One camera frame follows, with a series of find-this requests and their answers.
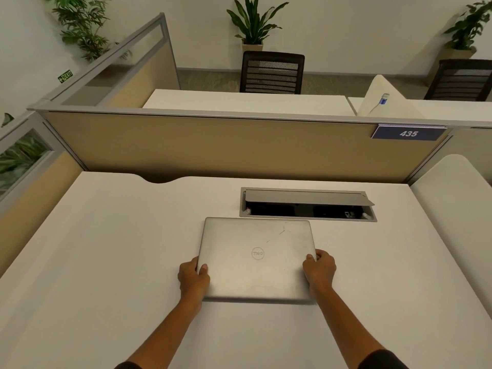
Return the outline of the bamboo-like potted plant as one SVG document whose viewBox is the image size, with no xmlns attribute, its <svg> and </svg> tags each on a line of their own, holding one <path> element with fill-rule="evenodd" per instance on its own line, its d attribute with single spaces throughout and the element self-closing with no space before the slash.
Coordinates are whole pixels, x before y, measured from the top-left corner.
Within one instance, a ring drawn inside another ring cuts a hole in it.
<svg viewBox="0 0 492 369">
<path fill-rule="evenodd" d="M 82 58 L 91 63 L 108 53 L 119 42 L 100 35 L 109 18 L 106 16 L 110 0 L 43 0 L 52 5 L 60 26 L 63 43 L 77 46 Z"/>
</svg>

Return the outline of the person's right hand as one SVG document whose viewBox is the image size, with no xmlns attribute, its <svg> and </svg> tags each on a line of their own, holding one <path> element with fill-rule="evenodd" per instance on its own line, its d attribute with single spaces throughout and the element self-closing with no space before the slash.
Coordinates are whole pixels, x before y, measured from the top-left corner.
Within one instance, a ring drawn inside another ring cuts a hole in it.
<svg viewBox="0 0 492 369">
<path fill-rule="evenodd" d="M 304 265 L 304 275 L 309 284 L 310 295 L 316 301 L 333 291 L 333 280 L 336 272 L 334 258 L 322 249 L 315 249 L 317 261 L 314 265 Z"/>
</svg>

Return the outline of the black mesh office chair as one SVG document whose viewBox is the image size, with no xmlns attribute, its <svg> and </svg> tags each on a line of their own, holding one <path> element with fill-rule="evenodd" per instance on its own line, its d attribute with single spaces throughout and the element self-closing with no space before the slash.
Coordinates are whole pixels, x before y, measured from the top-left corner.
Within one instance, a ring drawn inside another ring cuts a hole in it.
<svg viewBox="0 0 492 369">
<path fill-rule="evenodd" d="M 247 50 L 239 92 L 301 94 L 304 62 L 304 55 Z"/>
<path fill-rule="evenodd" d="M 492 92 L 492 60 L 444 59 L 424 100 L 485 102 Z"/>
</svg>

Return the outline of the person's right forearm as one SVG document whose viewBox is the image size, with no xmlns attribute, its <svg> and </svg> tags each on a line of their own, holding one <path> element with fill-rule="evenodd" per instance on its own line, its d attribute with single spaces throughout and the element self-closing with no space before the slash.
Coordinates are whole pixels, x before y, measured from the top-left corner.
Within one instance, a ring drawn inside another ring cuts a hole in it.
<svg viewBox="0 0 492 369">
<path fill-rule="evenodd" d="M 409 369 L 377 341 L 331 286 L 311 287 L 348 369 Z"/>
</svg>

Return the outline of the beige cubicle partition panel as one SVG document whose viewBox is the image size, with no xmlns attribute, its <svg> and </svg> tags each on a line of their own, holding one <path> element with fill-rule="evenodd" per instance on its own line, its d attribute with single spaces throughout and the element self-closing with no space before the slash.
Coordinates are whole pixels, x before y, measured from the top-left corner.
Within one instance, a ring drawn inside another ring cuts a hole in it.
<svg viewBox="0 0 492 369">
<path fill-rule="evenodd" d="M 454 121 L 436 141 L 373 138 L 389 121 L 361 117 L 209 116 L 171 111 L 39 106 L 91 172 L 151 182 L 200 177 L 404 183 L 461 155 L 492 183 L 492 124 Z"/>
</svg>

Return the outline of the beige rounded desk divider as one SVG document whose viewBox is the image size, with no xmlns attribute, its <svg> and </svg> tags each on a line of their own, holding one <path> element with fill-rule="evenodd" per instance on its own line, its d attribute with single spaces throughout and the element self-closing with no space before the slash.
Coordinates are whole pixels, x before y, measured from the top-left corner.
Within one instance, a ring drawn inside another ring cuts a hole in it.
<svg viewBox="0 0 492 369">
<path fill-rule="evenodd" d="M 492 319 L 492 186 L 462 155 L 447 155 L 413 194 Z"/>
<path fill-rule="evenodd" d="M 368 112 L 378 103 L 383 93 L 390 93 L 385 105 Z M 425 116 L 406 99 L 383 75 L 376 75 L 356 112 L 358 117 L 425 119 Z"/>
</svg>

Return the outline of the broad-leaf potted plant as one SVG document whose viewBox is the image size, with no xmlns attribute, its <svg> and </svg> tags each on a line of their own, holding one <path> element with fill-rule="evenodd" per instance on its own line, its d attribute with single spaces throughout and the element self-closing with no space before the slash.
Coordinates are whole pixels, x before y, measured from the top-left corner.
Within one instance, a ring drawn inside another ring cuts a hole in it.
<svg viewBox="0 0 492 369">
<path fill-rule="evenodd" d="M 236 11 L 227 9 L 226 12 L 231 18 L 232 23 L 240 33 L 235 37 L 242 43 L 242 52 L 263 51 L 264 40 L 270 35 L 271 31 L 279 29 L 277 24 L 271 22 L 272 18 L 289 2 L 272 6 L 262 15 L 258 11 L 259 0 L 244 0 L 242 4 L 239 0 L 234 0 Z"/>
</svg>

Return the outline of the silver laptop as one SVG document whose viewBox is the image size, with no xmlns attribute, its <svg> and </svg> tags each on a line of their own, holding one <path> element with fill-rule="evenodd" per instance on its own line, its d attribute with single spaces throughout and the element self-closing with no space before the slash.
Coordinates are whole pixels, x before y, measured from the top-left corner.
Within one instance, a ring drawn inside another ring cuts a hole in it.
<svg viewBox="0 0 492 369">
<path fill-rule="evenodd" d="M 204 301 L 314 304 L 307 254 L 316 258 L 308 220 L 207 217 L 197 263 L 211 279 Z"/>
</svg>

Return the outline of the person's left forearm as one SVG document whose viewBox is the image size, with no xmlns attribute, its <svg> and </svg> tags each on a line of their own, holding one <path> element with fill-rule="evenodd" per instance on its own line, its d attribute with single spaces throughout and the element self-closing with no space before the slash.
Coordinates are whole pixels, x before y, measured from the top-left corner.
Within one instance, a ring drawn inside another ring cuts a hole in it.
<svg viewBox="0 0 492 369">
<path fill-rule="evenodd" d="M 182 297 L 163 322 L 118 369 L 168 369 L 201 306 L 202 298 L 194 295 Z"/>
</svg>

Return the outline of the leafy plant in beige planter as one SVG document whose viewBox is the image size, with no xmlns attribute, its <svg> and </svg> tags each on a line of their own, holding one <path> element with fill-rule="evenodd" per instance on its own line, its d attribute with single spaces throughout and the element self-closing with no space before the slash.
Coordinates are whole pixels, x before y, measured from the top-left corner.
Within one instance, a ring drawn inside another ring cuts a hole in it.
<svg viewBox="0 0 492 369">
<path fill-rule="evenodd" d="M 492 0 L 481 0 L 465 6 L 455 24 L 443 32 L 450 35 L 439 50 L 424 83 L 430 86 L 437 74 L 439 63 L 446 59 L 470 59 L 477 51 L 475 38 L 481 36 L 492 15 Z"/>
</svg>

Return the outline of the blue desk number plate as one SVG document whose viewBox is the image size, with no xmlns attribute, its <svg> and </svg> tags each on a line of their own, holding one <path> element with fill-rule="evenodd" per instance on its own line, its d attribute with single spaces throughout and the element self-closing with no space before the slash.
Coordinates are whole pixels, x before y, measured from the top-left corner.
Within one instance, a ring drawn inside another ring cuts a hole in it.
<svg viewBox="0 0 492 369">
<path fill-rule="evenodd" d="M 437 141 L 446 131 L 441 126 L 379 124 L 372 134 L 378 140 Z"/>
</svg>

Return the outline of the beige glass-topped side partition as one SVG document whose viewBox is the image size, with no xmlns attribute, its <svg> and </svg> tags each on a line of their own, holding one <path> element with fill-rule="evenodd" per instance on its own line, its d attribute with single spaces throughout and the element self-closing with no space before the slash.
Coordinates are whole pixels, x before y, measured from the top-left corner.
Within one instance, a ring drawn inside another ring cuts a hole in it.
<svg viewBox="0 0 492 369">
<path fill-rule="evenodd" d="M 77 177 L 88 170 L 48 120 L 51 111 L 24 114 L 29 112 L 42 123 L 40 132 L 53 151 L 0 201 L 0 278 Z"/>
<path fill-rule="evenodd" d="M 181 89 L 164 13 L 61 84 L 45 100 L 64 106 L 141 108 L 156 89 Z"/>
</svg>

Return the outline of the green plant behind glass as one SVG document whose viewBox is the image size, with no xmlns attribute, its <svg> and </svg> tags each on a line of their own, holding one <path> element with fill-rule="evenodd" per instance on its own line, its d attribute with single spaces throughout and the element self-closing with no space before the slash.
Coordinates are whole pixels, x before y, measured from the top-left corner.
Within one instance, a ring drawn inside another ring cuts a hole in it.
<svg viewBox="0 0 492 369">
<path fill-rule="evenodd" d="M 0 201 L 46 155 L 53 151 L 33 112 L 0 118 Z"/>
</svg>

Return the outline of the person's left hand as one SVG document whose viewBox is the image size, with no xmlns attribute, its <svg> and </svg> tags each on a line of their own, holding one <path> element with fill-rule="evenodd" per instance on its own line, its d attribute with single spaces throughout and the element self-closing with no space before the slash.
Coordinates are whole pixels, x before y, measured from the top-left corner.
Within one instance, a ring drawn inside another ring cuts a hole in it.
<svg viewBox="0 0 492 369">
<path fill-rule="evenodd" d="M 198 256 L 188 262 L 181 263 L 178 272 L 181 297 L 180 301 L 200 310 L 210 285 L 208 274 L 198 274 Z"/>
</svg>

